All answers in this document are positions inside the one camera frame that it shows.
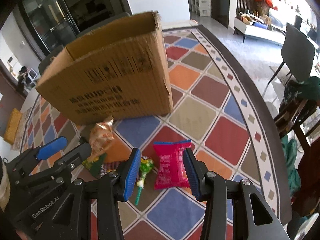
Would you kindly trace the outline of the patterned placemat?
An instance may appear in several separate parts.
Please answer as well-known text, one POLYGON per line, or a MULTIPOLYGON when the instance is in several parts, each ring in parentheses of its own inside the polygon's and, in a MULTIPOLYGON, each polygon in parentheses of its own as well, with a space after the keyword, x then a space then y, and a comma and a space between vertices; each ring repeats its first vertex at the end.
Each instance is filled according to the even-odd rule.
POLYGON ((22 113, 20 122, 18 124, 15 141, 11 148, 12 150, 20 152, 21 145, 24 138, 24 133, 25 133, 25 126, 29 119, 30 113, 31 113, 31 107, 28 108, 24 113, 22 113))

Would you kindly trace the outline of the woven yellow tissue box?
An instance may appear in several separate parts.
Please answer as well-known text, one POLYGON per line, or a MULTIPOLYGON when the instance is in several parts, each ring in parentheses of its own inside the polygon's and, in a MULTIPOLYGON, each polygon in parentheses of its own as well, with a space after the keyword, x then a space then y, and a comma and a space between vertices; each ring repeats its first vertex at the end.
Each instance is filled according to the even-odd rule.
POLYGON ((13 145, 16 138, 16 133, 19 128, 20 120, 22 117, 22 113, 14 108, 10 114, 9 121, 7 123, 7 127, 4 133, 4 141, 13 145))

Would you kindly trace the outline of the dark brown snack packet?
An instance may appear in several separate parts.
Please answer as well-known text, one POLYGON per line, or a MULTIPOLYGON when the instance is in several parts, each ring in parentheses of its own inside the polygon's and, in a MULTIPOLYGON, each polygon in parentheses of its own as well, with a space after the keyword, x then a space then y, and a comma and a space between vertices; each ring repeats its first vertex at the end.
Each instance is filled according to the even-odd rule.
POLYGON ((99 177, 103 177, 109 172, 115 171, 118 166, 121 164, 121 161, 115 161, 111 163, 103 163, 100 167, 99 177))

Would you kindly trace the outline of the tan waffle snack packet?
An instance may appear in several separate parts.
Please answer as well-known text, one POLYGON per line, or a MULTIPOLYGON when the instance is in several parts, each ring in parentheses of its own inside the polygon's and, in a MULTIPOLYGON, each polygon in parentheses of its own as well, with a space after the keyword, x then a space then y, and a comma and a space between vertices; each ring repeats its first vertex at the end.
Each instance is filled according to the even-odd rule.
POLYGON ((88 158, 89 162, 95 162, 111 146, 114 141, 113 136, 114 119, 110 115, 104 121, 96 123, 89 135, 89 144, 92 152, 88 158))

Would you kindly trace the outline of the brown cardboard box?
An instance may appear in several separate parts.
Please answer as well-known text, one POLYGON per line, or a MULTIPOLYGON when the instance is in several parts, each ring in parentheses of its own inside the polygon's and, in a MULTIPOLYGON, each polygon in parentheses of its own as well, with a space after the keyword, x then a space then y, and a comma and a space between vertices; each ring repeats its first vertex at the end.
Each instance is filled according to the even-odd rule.
POLYGON ((157 11, 120 18, 67 44, 41 75, 38 93, 77 125, 167 115, 173 110, 157 11))

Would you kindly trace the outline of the white low cabinet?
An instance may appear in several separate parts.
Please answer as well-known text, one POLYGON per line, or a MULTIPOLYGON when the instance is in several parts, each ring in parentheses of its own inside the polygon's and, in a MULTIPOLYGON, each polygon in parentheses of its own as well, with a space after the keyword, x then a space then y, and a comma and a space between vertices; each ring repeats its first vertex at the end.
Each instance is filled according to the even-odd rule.
POLYGON ((252 37, 270 42, 283 45, 285 41, 285 34, 279 31, 268 30, 264 28, 263 24, 256 24, 255 22, 248 21, 246 18, 240 20, 239 18, 234 19, 234 30, 238 31, 243 36, 243 42, 245 38, 252 37))

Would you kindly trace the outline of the green lollipop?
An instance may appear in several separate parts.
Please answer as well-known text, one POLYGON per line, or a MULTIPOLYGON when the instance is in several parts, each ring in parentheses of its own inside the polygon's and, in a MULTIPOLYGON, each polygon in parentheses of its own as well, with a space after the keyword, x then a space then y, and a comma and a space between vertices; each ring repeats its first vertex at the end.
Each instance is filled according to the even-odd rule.
POLYGON ((151 158, 146 156, 141 157, 141 162, 139 167, 139 176, 136 182, 138 191, 135 199, 135 205, 139 204, 140 196, 141 196, 142 190, 144 189, 146 176, 152 171, 153 167, 154 167, 154 162, 151 158))

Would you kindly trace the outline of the pink snack packet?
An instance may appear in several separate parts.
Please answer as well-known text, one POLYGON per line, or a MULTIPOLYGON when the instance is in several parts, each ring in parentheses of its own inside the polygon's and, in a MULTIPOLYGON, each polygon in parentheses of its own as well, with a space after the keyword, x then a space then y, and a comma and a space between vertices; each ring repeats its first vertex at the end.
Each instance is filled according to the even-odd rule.
POLYGON ((155 142, 153 149, 159 158, 154 189, 190 187, 183 163, 183 152, 192 145, 191 140, 178 142, 155 142))

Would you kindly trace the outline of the black glass sliding door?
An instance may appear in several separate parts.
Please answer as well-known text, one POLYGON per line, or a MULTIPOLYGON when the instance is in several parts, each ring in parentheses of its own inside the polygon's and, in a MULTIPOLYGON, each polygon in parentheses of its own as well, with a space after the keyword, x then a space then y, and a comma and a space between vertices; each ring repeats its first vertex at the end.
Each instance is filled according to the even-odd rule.
POLYGON ((44 55, 72 42, 76 33, 58 0, 22 0, 18 4, 31 36, 44 55))

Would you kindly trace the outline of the dark green snack packet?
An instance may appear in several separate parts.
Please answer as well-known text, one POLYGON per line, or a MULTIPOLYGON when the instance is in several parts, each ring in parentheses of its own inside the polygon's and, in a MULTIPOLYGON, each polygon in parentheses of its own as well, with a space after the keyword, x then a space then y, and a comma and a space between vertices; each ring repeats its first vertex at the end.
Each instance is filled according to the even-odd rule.
POLYGON ((107 154, 104 153, 97 157, 95 161, 88 161, 87 159, 82 162, 82 165, 90 172, 90 174, 95 177, 100 177, 100 170, 104 163, 107 154))

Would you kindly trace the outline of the colourful diamond pattern tablecloth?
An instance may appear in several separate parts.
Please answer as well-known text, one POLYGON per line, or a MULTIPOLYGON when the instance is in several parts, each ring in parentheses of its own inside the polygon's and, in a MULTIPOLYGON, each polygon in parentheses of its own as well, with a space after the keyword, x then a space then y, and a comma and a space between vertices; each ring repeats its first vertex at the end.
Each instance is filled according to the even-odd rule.
MULTIPOLYGON (((285 168, 276 170, 273 156, 283 156, 278 132, 255 85, 225 46, 199 26, 163 31, 169 67, 173 110, 167 115, 114 119, 114 141, 104 163, 126 161, 138 148, 141 157, 153 160, 139 204, 136 182, 128 201, 118 202, 123 239, 188 239, 201 236, 206 202, 199 202, 190 187, 155 190, 159 158, 155 142, 191 140, 196 160, 225 180, 248 179, 274 211, 282 226, 281 190, 287 184, 285 168)), ((82 143, 89 144, 96 123, 77 125, 38 94, 26 123, 19 154, 58 137, 67 146, 42 160, 31 172, 53 167, 55 161, 82 143)), ((71 181, 98 180, 82 165, 71 172, 71 181)), ((97 233, 97 201, 91 200, 91 234, 97 233)))

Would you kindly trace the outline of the dark wooden chair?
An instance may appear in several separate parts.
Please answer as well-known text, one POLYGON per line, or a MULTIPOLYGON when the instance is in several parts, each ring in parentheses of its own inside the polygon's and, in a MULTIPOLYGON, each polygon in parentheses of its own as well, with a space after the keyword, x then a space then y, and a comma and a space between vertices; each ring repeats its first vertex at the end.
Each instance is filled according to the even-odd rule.
POLYGON ((309 77, 306 81, 290 80, 284 88, 284 96, 278 115, 273 119, 280 138, 290 131, 300 135, 300 126, 319 107, 319 78, 309 77))

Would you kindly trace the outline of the grey chair right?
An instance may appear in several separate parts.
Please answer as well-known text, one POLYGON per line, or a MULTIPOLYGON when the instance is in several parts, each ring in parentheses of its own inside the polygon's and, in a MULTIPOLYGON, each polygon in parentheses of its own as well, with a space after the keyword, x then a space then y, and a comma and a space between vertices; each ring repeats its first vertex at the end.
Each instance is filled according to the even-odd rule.
POLYGON ((306 81, 313 67, 315 51, 315 46, 307 36, 294 25, 287 23, 285 41, 281 48, 283 61, 267 84, 272 82, 284 65, 289 68, 291 75, 298 82, 306 81))

